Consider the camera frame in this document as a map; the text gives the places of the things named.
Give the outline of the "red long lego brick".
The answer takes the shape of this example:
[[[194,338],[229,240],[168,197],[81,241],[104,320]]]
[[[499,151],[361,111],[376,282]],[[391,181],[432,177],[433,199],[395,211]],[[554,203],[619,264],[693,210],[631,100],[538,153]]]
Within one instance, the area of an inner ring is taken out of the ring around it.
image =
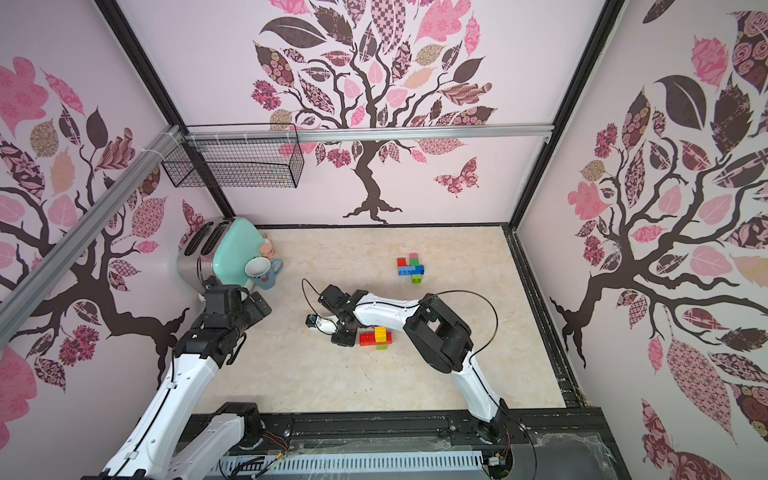
[[[387,331],[387,332],[388,332],[388,339],[387,339],[386,345],[389,345],[392,343],[393,338],[392,338],[392,333],[390,331]],[[374,333],[362,333],[359,336],[359,345],[362,347],[367,347],[367,346],[377,346],[377,345],[383,345],[383,344],[377,344],[375,342]]]

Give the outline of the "yellow lego brick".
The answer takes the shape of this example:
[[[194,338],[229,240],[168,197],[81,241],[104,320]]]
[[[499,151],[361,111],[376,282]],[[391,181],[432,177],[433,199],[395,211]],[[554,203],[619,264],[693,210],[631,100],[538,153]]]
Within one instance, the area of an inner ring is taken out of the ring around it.
[[[388,332],[385,327],[376,327],[374,329],[374,338],[377,344],[386,344],[388,339]]]

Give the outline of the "blue long lego brick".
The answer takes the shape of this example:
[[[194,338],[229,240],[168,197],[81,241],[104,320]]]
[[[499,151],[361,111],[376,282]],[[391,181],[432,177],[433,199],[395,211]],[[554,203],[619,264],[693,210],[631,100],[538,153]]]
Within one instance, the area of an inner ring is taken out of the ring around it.
[[[399,276],[423,275],[424,273],[425,273],[424,266],[400,266],[398,268]]]

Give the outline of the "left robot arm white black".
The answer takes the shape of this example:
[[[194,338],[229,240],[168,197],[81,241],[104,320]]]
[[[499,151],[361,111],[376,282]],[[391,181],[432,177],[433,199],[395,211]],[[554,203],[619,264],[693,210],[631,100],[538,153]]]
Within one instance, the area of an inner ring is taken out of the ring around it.
[[[177,445],[215,376],[237,358],[247,330],[271,307],[256,291],[209,285],[204,309],[174,347],[169,371],[135,428],[96,479],[202,479],[231,448],[257,446],[265,426],[253,402],[220,407],[186,446]]]

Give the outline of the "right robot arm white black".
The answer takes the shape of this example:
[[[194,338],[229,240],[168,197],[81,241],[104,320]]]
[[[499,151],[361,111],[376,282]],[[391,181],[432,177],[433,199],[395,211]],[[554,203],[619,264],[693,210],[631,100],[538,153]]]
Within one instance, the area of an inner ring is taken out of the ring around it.
[[[482,441],[508,443],[514,430],[527,441],[525,428],[481,370],[477,356],[483,349],[474,347],[470,326],[441,299],[442,295],[427,293],[419,300],[406,301],[366,290],[347,294],[329,285],[318,294],[318,302],[328,313],[313,312],[305,324],[344,347],[356,344],[360,329],[382,327],[405,334],[426,364],[453,379]]]

